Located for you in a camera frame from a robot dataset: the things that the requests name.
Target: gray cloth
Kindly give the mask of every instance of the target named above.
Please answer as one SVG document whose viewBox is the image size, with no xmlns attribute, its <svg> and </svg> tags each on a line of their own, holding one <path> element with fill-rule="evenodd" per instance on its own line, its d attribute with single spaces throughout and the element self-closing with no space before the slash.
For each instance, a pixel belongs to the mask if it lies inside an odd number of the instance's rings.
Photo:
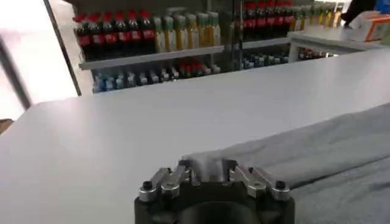
<svg viewBox="0 0 390 224">
<path fill-rule="evenodd" d="M 287 181 L 297 223 L 390 223 L 390 104 L 184 158 L 205 181 L 223 158 Z"/>
</svg>

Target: shelf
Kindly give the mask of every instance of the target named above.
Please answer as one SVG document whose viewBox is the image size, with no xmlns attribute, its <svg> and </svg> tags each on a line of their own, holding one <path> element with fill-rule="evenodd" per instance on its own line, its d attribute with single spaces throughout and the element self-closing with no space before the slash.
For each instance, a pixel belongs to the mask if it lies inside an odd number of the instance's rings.
<svg viewBox="0 0 390 224">
<path fill-rule="evenodd" d="M 259 41 L 243 42 L 243 49 L 267 47 L 267 46 L 273 46 L 273 45 L 279 45 L 279 44 L 288 44 L 288 43 L 289 43 L 289 38 L 288 37 L 274 38 L 274 39 L 269 39 L 269 40 L 259 40 Z"/>
<path fill-rule="evenodd" d="M 162 61 L 174 58 L 184 58 L 197 55 L 215 54 L 224 51 L 224 46 L 203 47 L 198 49 L 188 49 L 182 51 L 166 52 L 159 54 L 139 55 L 132 57 L 114 58 L 98 61 L 89 61 L 79 64 L 81 70 L 110 68 L 114 66 L 132 65 L 150 61 Z"/>
</svg>

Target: yellow bottle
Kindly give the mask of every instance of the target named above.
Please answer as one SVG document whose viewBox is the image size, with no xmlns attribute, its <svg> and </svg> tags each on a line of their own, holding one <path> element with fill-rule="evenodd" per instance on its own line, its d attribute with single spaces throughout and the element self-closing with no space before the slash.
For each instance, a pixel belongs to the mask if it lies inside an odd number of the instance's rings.
<svg viewBox="0 0 390 224">
<path fill-rule="evenodd" d="M 173 19 L 170 16 L 164 16 L 164 37 L 165 49 L 176 51 L 176 31 L 173 29 Z"/>
<path fill-rule="evenodd" d="M 199 30 L 196 26 L 196 16 L 193 14 L 187 14 L 187 32 L 188 32 L 188 48 L 199 48 Z"/>
<path fill-rule="evenodd" d="M 185 17 L 175 16 L 176 46 L 178 50 L 188 49 L 188 32 L 185 29 Z"/>
</svg>

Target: soda bottle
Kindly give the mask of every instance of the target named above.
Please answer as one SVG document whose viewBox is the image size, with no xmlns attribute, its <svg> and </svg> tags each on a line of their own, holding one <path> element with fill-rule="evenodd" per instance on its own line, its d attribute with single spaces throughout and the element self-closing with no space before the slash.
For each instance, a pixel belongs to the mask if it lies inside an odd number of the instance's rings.
<svg viewBox="0 0 390 224">
<path fill-rule="evenodd" d="M 105 54 L 108 57 L 118 56 L 118 37 L 117 31 L 112 20 L 112 13 L 106 12 L 103 14 L 103 33 L 105 40 Z"/>
<path fill-rule="evenodd" d="M 288 0 L 285 2 L 285 17 L 283 19 L 283 36 L 287 36 L 290 31 L 291 23 L 294 21 L 293 3 Z"/>
<path fill-rule="evenodd" d="M 118 49 L 121 50 L 122 56 L 126 56 L 131 49 L 129 27 L 124 21 L 123 12 L 117 12 L 115 18 L 116 30 L 118 31 Z"/>
<path fill-rule="evenodd" d="M 137 14 L 132 10 L 127 16 L 129 17 L 127 25 L 130 32 L 129 55 L 137 55 L 141 49 L 141 31 L 137 22 Z"/>
<path fill-rule="evenodd" d="M 154 41 L 154 30 L 153 25 L 149 19 L 149 12 L 141 10 L 141 36 L 142 36 L 142 50 L 144 54 L 155 53 L 155 41 Z"/>
<path fill-rule="evenodd" d="M 91 33 L 92 39 L 92 54 L 91 57 L 94 59 L 100 59 L 104 57 L 104 35 L 103 28 L 100 22 L 100 13 L 90 15 L 88 29 Z"/>
<path fill-rule="evenodd" d="M 266 27 L 266 3 L 264 1 L 258 3 L 256 10 L 256 37 L 259 39 L 265 38 L 265 27 Z"/>
<path fill-rule="evenodd" d="M 273 1 L 268 2 L 268 6 L 266 9 L 267 16 L 267 25 L 266 25 L 266 37 L 273 38 L 274 37 L 274 24 L 275 24 L 275 4 Z"/>
<path fill-rule="evenodd" d="M 77 15 L 73 20 L 77 26 L 74 28 L 74 34 L 77 37 L 77 42 L 81 48 L 85 60 L 92 59 L 92 42 L 88 27 L 86 27 L 86 14 Z"/>
</svg>

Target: white table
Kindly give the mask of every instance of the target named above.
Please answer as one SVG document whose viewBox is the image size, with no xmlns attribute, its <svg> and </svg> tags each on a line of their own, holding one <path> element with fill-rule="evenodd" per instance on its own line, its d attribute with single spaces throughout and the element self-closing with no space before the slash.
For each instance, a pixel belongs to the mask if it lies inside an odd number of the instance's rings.
<svg viewBox="0 0 390 224">
<path fill-rule="evenodd" d="M 41 103 L 0 137 L 1 224 L 129 224 L 184 154 L 390 102 L 390 50 Z"/>
<path fill-rule="evenodd" d="M 378 41 L 372 43 L 349 40 L 343 27 L 325 29 L 322 26 L 310 26 L 303 31 L 290 32 L 289 62 L 298 60 L 299 48 L 318 49 L 334 54 L 350 54 L 371 49 L 385 48 Z"/>
</svg>

